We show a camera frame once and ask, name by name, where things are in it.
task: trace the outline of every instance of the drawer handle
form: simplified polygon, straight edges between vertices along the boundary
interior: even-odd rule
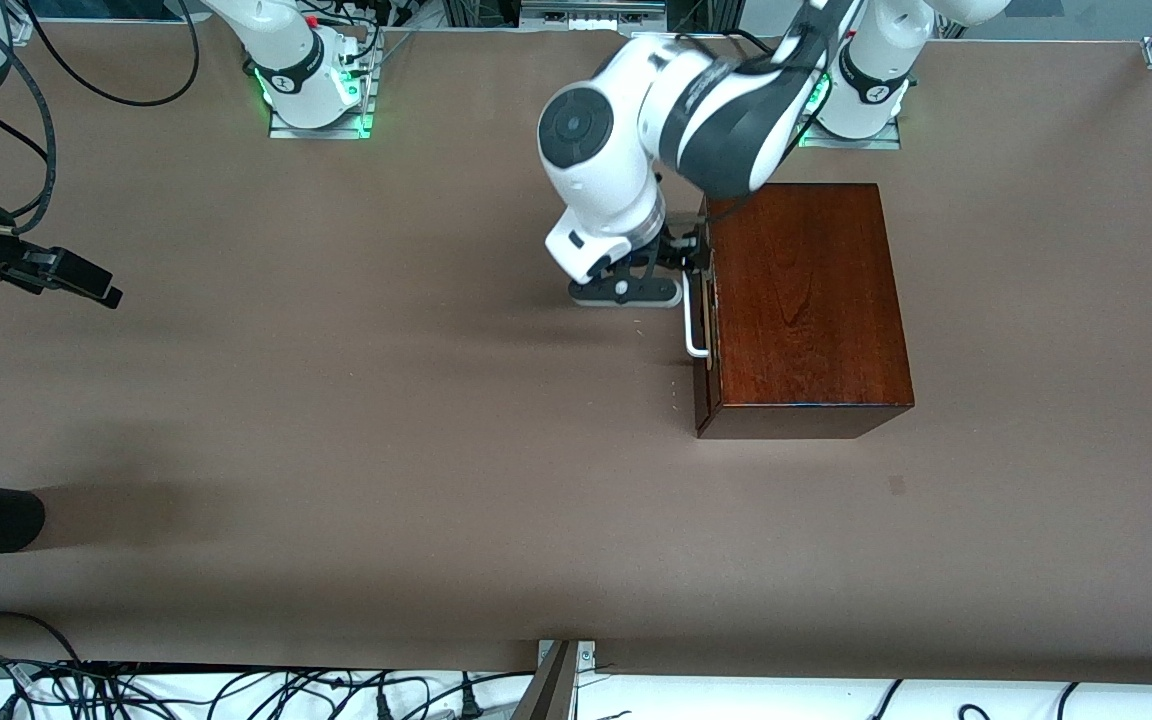
[[[691,281],[685,272],[682,273],[682,340],[687,346],[687,355],[698,361],[708,357],[708,348],[696,347],[691,340]]]

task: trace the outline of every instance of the brown tabletop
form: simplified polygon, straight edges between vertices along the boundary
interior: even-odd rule
[[[204,24],[160,109],[31,45],[31,240],[116,311],[0,285],[0,486],[46,488],[0,609],[104,659],[1152,679],[1152,71],[1132,44],[929,46],[877,182],[918,406],[859,441],[692,437],[680,310],[567,301],[532,127],[611,33],[414,38],[371,141],[268,141]],[[132,96],[180,26],[54,26]],[[37,135],[17,81],[0,111]],[[41,167],[0,134],[0,202]],[[696,195],[668,182],[674,209]],[[1,626],[0,651],[55,655]]]

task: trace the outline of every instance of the gray floor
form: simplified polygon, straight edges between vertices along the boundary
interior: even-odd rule
[[[1152,0],[1011,0],[965,37],[993,40],[1139,40],[1152,33]]]

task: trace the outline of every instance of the brown wooden cabinet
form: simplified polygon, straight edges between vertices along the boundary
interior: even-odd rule
[[[768,184],[707,233],[699,437],[855,438],[914,407],[878,185]]]

